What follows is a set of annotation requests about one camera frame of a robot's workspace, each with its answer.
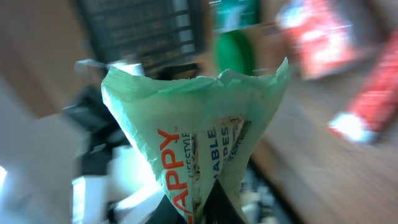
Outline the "green 3M gloves packet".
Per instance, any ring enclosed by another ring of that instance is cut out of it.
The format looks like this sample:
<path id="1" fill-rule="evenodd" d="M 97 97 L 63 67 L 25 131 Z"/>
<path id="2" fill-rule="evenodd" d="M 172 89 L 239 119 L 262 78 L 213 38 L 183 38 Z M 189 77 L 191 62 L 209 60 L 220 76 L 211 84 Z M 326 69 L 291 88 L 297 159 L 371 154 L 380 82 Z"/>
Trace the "green 3M gloves packet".
<path id="1" fill-rule="evenodd" d="M 210 6 L 217 32 L 242 29 L 260 21 L 259 0 L 216 0 L 210 1 Z"/>

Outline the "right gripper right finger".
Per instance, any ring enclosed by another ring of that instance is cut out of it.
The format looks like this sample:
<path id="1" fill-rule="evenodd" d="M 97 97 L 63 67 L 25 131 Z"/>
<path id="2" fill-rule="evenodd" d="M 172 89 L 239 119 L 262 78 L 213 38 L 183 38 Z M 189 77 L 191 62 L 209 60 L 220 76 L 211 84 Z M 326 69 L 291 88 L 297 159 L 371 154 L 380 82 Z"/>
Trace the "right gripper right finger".
<path id="1" fill-rule="evenodd" d="M 204 206 L 206 224 L 244 224 L 217 180 Z"/>

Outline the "red sachet stick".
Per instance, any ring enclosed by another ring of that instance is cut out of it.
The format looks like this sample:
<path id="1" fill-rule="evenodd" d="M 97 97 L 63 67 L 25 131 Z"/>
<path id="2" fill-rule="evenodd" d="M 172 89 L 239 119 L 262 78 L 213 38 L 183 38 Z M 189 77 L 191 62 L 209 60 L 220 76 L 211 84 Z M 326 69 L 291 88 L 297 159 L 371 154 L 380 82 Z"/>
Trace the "red sachet stick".
<path id="1" fill-rule="evenodd" d="M 397 113 L 397 31 L 358 94 L 328 128 L 355 144 L 372 144 Z"/>

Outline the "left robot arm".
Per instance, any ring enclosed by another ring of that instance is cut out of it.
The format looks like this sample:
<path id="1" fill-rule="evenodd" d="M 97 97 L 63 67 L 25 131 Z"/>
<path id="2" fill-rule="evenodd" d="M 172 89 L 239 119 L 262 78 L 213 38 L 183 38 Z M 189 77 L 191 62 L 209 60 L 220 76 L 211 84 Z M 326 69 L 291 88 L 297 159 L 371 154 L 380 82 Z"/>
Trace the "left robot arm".
<path id="1" fill-rule="evenodd" d="M 91 197 L 86 212 L 108 202 L 137 205 L 158 189 L 120 130 L 96 138 L 79 128 L 105 110 L 99 91 L 86 88 L 63 113 L 33 119 L 1 85 L 1 223 L 71 223 L 74 187 Z"/>

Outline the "teal wipes packet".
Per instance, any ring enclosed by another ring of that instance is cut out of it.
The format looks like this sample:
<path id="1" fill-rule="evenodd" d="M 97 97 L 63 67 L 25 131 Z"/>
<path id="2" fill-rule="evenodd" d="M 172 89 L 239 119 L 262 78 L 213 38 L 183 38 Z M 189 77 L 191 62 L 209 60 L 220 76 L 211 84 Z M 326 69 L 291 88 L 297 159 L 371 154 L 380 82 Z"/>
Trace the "teal wipes packet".
<path id="1" fill-rule="evenodd" d="M 240 211 L 246 166 L 289 78 L 287 61 L 273 75 L 251 77 L 225 70 L 216 78 L 170 81 L 112 68 L 101 92 L 171 204 L 186 222 L 199 223 L 216 182 Z"/>

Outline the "green lid jar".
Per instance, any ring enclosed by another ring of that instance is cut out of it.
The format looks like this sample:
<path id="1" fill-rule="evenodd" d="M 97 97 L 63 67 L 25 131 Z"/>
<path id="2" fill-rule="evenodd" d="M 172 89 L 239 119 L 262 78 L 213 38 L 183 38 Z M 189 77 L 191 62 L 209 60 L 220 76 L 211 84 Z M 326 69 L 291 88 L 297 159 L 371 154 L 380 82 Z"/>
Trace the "green lid jar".
<path id="1" fill-rule="evenodd" d="M 254 76 L 256 58 L 248 36 L 241 30 L 219 34 L 214 43 L 215 64 L 219 72 L 227 69 Z"/>

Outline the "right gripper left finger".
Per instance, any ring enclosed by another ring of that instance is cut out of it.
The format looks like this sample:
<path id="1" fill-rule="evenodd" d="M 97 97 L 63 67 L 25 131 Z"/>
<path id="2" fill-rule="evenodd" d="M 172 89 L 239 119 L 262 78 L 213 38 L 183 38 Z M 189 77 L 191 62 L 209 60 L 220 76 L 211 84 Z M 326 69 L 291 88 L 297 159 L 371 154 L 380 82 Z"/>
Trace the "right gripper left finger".
<path id="1" fill-rule="evenodd" d="M 178 213 L 166 195 L 160 201 L 158 207 L 150 216 L 146 224 L 187 224 Z"/>

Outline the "red tissue packet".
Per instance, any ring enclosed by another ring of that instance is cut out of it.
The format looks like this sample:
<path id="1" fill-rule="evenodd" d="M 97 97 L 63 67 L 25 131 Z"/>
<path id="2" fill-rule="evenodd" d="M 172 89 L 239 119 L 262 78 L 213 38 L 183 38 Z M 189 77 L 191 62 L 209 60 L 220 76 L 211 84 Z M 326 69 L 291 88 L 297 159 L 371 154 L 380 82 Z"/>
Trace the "red tissue packet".
<path id="1" fill-rule="evenodd" d="M 297 56 L 304 79 L 321 78 L 358 59 L 353 24 L 334 1 L 288 1 L 275 21 Z"/>

